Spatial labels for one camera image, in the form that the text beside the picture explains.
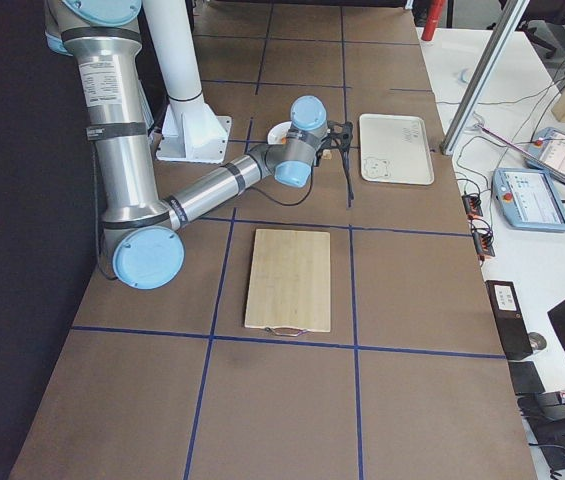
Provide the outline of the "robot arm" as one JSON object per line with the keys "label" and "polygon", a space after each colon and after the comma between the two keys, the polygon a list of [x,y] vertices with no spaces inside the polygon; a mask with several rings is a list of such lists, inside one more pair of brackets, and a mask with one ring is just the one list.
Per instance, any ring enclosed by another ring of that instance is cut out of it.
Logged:
{"label": "robot arm", "polygon": [[221,155],[229,119],[207,105],[187,7],[182,1],[48,1],[49,47],[78,64],[90,123],[87,137],[100,163],[107,208],[103,244],[116,278],[136,289],[154,289],[179,272],[185,250],[178,230],[241,195],[266,177],[304,186],[328,134],[322,102],[302,96],[291,106],[281,144],[260,145],[220,165],[180,192],[157,193],[148,125],[136,58],[145,18],[174,121],[177,146],[188,160]]}

